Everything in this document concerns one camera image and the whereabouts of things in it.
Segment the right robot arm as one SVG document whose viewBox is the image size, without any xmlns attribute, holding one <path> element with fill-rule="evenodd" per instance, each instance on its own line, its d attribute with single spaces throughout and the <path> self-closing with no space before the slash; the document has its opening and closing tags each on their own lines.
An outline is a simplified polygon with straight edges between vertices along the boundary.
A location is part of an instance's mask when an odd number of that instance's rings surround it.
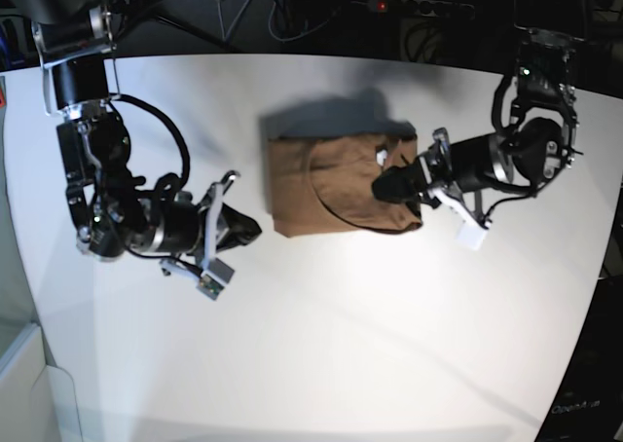
<svg viewBox="0 0 623 442">
<path fill-rule="evenodd" d="M 66 178 L 65 198 L 78 247 L 102 260 L 124 254 L 157 261 L 165 275 L 189 276 L 214 297 L 233 277 L 223 251 L 261 234 L 258 223 L 226 205 L 238 179 L 227 172 L 195 200 L 186 190 L 189 148 L 177 125 L 157 107 L 118 90 L 105 59 L 115 52 L 107 0 L 10 0 L 31 22 L 48 114 L 59 114 L 56 134 Z M 181 157 L 179 172 L 152 188 L 128 169 L 130 135 L 118 104 L 160 121 Z"/>
</svg>

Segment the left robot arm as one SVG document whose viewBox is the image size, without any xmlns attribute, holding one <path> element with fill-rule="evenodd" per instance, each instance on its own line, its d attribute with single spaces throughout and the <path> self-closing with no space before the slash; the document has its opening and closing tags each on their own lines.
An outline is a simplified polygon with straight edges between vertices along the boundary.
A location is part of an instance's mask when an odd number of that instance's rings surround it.
<svg viewBox="0 0 623 442">
<path fill-rule="evenodd" d="M 572 83 L 575 51 L 589 36 L 589 0 L 513 0 L 517 55 L 495 89 L 493 132 L 452 142 L 446 129 L 403 166 L 374 181 L 386 203 L 444 205 L 466 228 L 486 233 L 495 208 L 471 209 L 465 195 L 485 190 L 505 203 L 536 198 L 572 166 L 578 117 Z"/>
</svg>

